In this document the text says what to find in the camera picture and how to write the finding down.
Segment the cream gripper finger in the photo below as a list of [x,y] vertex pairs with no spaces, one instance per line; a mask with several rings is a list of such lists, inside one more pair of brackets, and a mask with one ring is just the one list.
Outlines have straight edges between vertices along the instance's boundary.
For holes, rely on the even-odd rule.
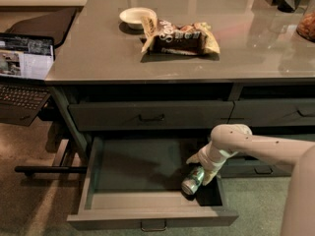
[[197,153],[191,155],[191,156],[186,160],[186,163],[187,163],[187,164],[191,164],[191,163],[196,164],[196,163],[199,163],[199,162],[200,162],[200,160],[199,160],[199,157],[198,157],[198,154],[197,154]]
[[203,185],[207,186],[216,176],[218,172],[214,170],[204,170]]

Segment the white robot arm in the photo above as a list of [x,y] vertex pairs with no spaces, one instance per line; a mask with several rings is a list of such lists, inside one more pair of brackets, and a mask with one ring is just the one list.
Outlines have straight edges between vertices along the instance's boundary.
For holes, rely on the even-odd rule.
[[256,136],[246,125],[222,124],[212,129],[210,142],[187,161],[202,165],[207,185],[239,152],[291,174],[281,236],[315,236],[315,143]]

